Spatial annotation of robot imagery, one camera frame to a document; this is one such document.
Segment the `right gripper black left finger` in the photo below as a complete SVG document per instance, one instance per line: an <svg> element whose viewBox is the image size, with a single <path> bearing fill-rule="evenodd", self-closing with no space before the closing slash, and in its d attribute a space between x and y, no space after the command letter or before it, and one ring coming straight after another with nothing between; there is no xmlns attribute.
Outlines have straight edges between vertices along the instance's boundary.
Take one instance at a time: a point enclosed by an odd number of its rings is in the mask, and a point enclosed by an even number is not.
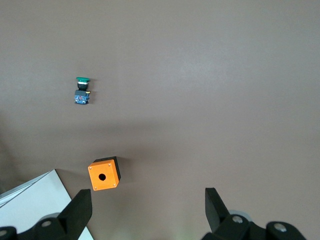
<svg viewBox="0 0 320 240"><path fill-rule="evenodd" d="M92 217L90 189L82 189L57 217L48 217L17 233L13 226L0 228L2 240L77 240Z"/></svg>

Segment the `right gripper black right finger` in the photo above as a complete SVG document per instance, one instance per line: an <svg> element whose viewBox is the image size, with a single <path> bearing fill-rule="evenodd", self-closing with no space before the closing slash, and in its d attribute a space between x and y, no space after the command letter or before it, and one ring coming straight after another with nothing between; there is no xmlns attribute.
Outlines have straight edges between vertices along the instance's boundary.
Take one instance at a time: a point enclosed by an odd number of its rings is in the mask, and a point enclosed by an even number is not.
<svg viewBox="0 0 320 240"><path fill-rule="evenodd" d="M304 240L305 236L293 225L270 221L265 228L240 214L231 214L217 190L205 189L205 215L211 231L204 240Z"/></svg>

